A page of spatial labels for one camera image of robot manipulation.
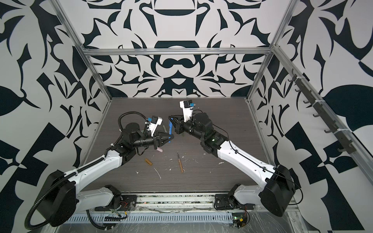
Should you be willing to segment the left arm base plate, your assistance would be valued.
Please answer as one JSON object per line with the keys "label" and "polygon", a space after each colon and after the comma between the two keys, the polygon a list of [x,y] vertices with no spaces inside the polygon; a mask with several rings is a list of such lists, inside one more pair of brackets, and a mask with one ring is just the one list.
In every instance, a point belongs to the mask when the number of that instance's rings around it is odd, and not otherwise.
{"label": "left arm base plate", "polygon": [[95,211],[129,211],[136,207],[137,195],[115,195],[107,206],[96,207]]}

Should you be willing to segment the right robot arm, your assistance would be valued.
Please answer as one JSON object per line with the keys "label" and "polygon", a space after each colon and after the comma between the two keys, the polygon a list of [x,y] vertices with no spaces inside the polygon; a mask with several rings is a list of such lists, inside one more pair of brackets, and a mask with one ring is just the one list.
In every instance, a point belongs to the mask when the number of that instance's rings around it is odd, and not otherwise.
{"label": "right robot arm", "polygon": [[230,140],[228,132],[213,124],[206,113],[188,117],[170,115],[169,121],[175,133],[195,137],[205,152],[232,164],[256,183],[256,186],[235,184],[225,201],[215,202],[216,210],[260,205],[275,216],[284,215],[298,187],[285,166],[267,164],[240,149]]}

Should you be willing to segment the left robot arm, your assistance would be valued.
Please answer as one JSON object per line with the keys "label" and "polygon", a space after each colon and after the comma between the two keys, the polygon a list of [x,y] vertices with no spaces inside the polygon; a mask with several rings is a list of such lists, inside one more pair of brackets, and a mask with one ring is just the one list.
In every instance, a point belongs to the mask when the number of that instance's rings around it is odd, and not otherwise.
{"label": "left robot arm", "polygon": [[129,162],[139,148],[158,149],[174,139],[174,135],[160,132],[162,124],[158,116],[145,117],[137,111],[123,113],[118,118],[120,136],[107,148],[102,156],[68,172],[51,173],[38,197],[26,215],[27,230],[41,228],[47,224],[56,227],[65,223],[77,212],[96,206],[116,209],[120,192],[111,185],[94,191],[83,191],[90,183],[106,173]]}

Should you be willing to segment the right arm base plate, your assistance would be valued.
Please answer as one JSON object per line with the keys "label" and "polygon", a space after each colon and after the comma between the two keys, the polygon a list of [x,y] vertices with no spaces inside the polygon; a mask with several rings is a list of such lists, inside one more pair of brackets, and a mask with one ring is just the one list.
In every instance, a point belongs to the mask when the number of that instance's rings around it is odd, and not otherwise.
{"label": "right arm base plate", "polygon": [[216,194],[214,208],[216,210],[254,210],[255,204],[240,204],[233,195]]}

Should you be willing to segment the blue pen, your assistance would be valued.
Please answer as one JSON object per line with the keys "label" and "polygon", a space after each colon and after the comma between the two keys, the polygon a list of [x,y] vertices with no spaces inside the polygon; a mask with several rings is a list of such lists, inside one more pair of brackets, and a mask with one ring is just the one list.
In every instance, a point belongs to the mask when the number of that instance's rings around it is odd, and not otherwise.
{"label": "blue pen", "polygon": [[169,134],[172,135],[172,132],[173,132],[173,124],[172,124],[172,122],[169,120]]}

